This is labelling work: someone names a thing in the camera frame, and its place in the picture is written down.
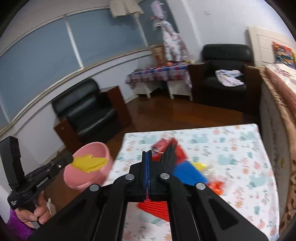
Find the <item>purple sleeve forearm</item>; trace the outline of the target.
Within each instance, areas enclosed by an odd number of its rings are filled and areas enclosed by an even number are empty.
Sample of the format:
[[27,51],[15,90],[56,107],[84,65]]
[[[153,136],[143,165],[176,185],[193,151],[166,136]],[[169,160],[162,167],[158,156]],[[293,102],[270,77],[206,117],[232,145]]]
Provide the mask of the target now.
[[31,220],[36,217],[27,210],[10,210],[10,218],[6,224],[15,240],[27,240],[34,233]]

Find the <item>person's left hand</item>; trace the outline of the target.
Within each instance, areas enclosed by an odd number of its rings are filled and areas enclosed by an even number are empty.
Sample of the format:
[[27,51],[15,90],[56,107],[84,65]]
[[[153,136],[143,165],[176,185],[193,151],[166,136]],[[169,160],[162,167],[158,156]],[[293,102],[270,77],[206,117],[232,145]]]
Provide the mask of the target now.
[[33,222],[35,221],[38,221],[41,225],[43,225],[51,218],[51,214],[47,208],[47,201],[44,198],[43,192],[39,194],[38,202],[34,212],[30,212],[23,208],[17,208],[15,213],[18,219],[30,228],[34,228]]

